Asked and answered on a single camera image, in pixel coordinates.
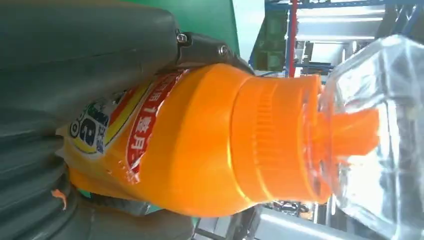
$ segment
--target gray machine part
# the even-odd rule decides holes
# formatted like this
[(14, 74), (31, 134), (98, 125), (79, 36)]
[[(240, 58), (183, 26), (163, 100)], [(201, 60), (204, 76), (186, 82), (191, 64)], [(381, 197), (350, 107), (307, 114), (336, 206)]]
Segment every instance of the gray machine part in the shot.
[(82, 200), (55, 155), (56, 128), (84, 105), (176, 63), (176, 29), (167, 11), (118, 1), (0, 0), (1, 240), (190, 238), (188, 216)]
[(57, 128), (174, 65), (176, 31), (168, 11), (139, 4), (0, 0), (0, 134)]

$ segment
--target red pole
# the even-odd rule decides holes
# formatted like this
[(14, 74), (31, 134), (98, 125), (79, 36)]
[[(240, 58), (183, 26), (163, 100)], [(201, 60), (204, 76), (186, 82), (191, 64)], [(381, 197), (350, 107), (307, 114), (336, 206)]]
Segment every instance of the red pole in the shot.
[(295, 47), (296, 47), (296, 29), (298, 26), (298, 0), (293, 0), (293, 6), (291, 6), (290, 12), (290, 24), (291, 24), (291, 32), (290, 32), (290, 49), (289, 54), (290, 57), (288, 59), (288, 76), (293, 78), (295, 76)]

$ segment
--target clear plastic container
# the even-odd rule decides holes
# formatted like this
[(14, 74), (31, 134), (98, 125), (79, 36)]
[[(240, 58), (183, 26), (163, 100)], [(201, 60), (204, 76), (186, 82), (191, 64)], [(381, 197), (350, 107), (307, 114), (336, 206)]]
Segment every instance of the clear plastic container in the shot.
[(319, 174), (345, 213), (392, 240), (423, 238), (423, 103), (424, 46), (400, 35), (339, 65), (319, 99), (327, 125), (334, 113), (378, 111), (378, 146), (363, 155), (327, 154)]

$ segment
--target logo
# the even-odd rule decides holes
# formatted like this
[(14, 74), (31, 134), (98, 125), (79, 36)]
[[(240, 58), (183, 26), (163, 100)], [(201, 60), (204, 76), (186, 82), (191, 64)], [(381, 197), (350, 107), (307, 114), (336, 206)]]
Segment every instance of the logo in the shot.
[(142, 84), (87, 105), (69, 126), (73, 145), (91, 158), (104, 154), (137, 108), (148, 85)]

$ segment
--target bottle label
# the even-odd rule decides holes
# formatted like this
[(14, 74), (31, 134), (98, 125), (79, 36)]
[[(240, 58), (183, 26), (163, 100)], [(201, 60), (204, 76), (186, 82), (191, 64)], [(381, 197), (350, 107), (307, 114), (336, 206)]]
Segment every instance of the bottle label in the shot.
[[(122, 160), (122, 167), (137, 179), (139, 163), (148, 148), (161, 105), (183, 74), (177, 71), (160, 75), (152, 82), (87, 105), (69, 125), (68, 142), (89, 162), (119, 154), (116, 159)], [(126, 147), (107, 153), (114, 140), (121, 137), (127, 138)]]
[(140, 160), (149, 145), (158, 111), (180, 75), (181, 73), (172, 73), (164, 76), (159, 84), (149, 91), (138, 110), (126, 146), (126, 161), (134, 174), (139, 172)]

